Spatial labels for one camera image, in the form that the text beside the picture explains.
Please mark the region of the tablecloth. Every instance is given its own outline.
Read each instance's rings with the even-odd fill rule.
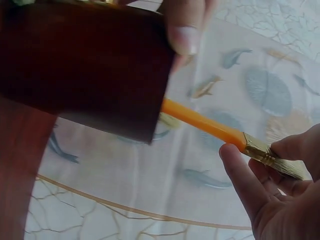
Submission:
[[[316,0],[220,1],[166,96],[268,143],[320,123],[319,8]],[[254,239],[218,154],[222,142],[185,123],[159,123],[156,133],[147,146],[59,118],[25,239]],[[203,175],[212,186],[197,181]]]

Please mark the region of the fingernail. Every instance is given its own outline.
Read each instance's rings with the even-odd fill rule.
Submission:
[[[180,55],[194,55],[198,52],[199,31],[192,26],[169,26],[168,38],[173,49]]]

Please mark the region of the hand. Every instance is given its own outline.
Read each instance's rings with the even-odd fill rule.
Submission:
[[[313,180],[280,175],[253,159],[247,165],[234,145],[225,144],[220,149],[255,239],[320,239],[320,124],[272,144],[271,149],[283,159],[302,160]]]
[[[128,4],[136,0],[119,0]],[[167,37],[177,53],[172,71],[198,52],[200,38],[218,0],[163,0],[157,10],[164,15]]]

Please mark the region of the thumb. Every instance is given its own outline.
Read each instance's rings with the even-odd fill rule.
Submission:
[[[198,52],[201,27],[206,9],[205,0],[163,0],[168,40],[180,55]]]
[[[243,160],[236,146],[225,144],[219,153],[226,173],[251,222],[254,223],[260,210],[270,201],[269,194]]]

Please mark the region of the finger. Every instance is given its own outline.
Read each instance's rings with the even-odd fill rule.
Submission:
[[[205,10],[204,10],[204,17],[203,17],[203,23],[202,23],[202,30],[205,29],[207,26],[210,18],[213,15],[214,9],[216,9],[218,4],[218,0],[205,0]]]
[[[274,184],[276,184],[285,194],[292,197],[300,196],[307,190],[310,184],[313,183],[311,180],[301,181],[290,176],[281,175],[271,167],[267,167],[266,169]]]
[[[263,185],[264,189],[270,193],[270,195],[275,196],[279,200],[283,200],[284,196],[278,190],[277,185],[271,180],[268,170],[266,169],[265,165],[261,162],[258,162],[254,159],[250,159],[249,167],[256,176],[256,178],[260,181]]]
[[[252,222],[260,210],[271,200],[262,184],[232,144],[220,148],[220,157],[248,216]]]
[[[303,158],[303,141],[304,133],[291,135],[271,144],[271,149],[283,159],[301,160]]]
[[[160,10],[164,12],[168,41],[178,54],[198,52],[205,8],[205,0],[163,0]]]
[[[283,159],[302,160],[313,181],[320,179],[319,148],[320,124],[308,131],[288,136],[271,145],[271,149]]]

